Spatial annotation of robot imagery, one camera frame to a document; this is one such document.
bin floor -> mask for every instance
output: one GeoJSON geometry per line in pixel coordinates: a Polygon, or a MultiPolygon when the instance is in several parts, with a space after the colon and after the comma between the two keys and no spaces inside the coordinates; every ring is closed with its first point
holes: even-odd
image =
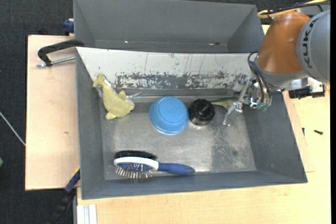
{"type": "MultiPolygon", "coordinates": [[[[188,107],[195,99],[184,103],[188,107]]],[[[192,166],[196,173],[225,173],[256,170],[244,116],[239,114],[229,127],[222,122],[226,110],[215,106],[215,117],[206,126],[189,122],[178,134],[157,131],[149,118],[153,100],[137,102],[123,118],[106,120],[100,104],[104,175],[106,180],[121,179],[115,174],[114,154],[124,150],[141,150],[157,156],[157,161],[192,166]]],[[[155,176],[172,176],[155,172],[155,176]]]]}

black cap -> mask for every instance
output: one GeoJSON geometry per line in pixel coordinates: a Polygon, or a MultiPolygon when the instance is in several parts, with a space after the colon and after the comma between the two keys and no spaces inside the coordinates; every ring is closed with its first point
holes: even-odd
{"type": "Polygon", "coordinates": [[[207,125],[215,116],[214,106],[205,99],[197,99],[188,109],[189,120],[198,125],[207,125]]]}

screw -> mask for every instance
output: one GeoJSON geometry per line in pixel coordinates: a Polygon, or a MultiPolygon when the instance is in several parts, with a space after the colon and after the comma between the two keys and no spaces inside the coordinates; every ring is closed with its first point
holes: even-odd
{"type": "Polygon", "coordinates": [[[316,132],[316,133],[318,133],[318,134],[320,134],[320,135],[323,134],[323,132],[320,132],[320,131],[318,131],[318,130],[314,130],[314,132],[316,132]]]}

black cable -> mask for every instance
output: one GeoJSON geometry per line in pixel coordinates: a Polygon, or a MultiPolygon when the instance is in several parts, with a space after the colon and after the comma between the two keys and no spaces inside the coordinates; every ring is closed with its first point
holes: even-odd
{"type": "Polygon", "coordinates": [[[247,63],[248,66],[250,67],[251,71],[253,72],[254,75],[256,75],[257,77],[257,81],[259,83],[260,86],[260,90],[261,90],[261,103],[263,103],[264,99],[265,99],[265,93],[264,93],[264,87],[263,85],[265,85],[266,88],[266,92],[268,94],[268,98],[271,99],[271,94],[270,94],[270,85],[269,83],[267,83],[264,78],[262,77],[261,73],[258,71],[258,69],[255,67],[255,63],[253,61],[250,60],[251,56],[253,54],[255,54],[257,52],[251,52],[247,58],[247,63]]]}
{"type": "Polygon", "coordinates": [[[264,88],[263,88],[263,85],[262,85],[262,82],[261,82],[261,79],[260,79],[260,76],[259,76],[259,72],[256,70],[255,66],[253,65],[253,62],[250,61],[250,58],[253,54],[255,54],[257,52],[251,52],[249,54],[249,56],[247,57],[247,63],[248,63],[248,66],[250,67],[251,71],[253,72],[254,75],[256,75],[257,77],[257,81],[259,83],[259,86],[260,86],[260,90],[261,90],[261,103],[263,103],[264,99],[265,99],[265,93],[264,93],[264,88]]]}
{"type": "Polygon", "coordinates": [[[321,7],[321,4],[326,3],[329,4],[331,2],[331,0],[327,0],[327,1],[322,1],[322,2],[315,2],[315,3],[296,3],[293,4],[292,6],[289,7],[284,7],[284,8],[277,8],[277,9],[273,9],[273,10],[267,10],[267,13],[263,13],[262,15],[268,15],[269,18],[272,14],[278,13],[278,12],[283,12],[286,10],[290,10],[290,9],[299,9],[299,8],[304,8],[304,7],[309,7],[309,6],[318,6],[320,8],[321,11],[323,11],[323,8],[321,7]]]}

brush bristles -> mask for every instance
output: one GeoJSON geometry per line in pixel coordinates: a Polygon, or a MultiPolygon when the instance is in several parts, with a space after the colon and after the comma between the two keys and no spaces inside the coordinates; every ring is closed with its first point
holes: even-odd
{"type": "Polygon", "coordinates": [[[147,179],[152,177],[152,172],[150,170],[143,170],[143,164],[129,165],[129,169],[118,166],[115,169],[115,173],[130,179],[147,179]]]}

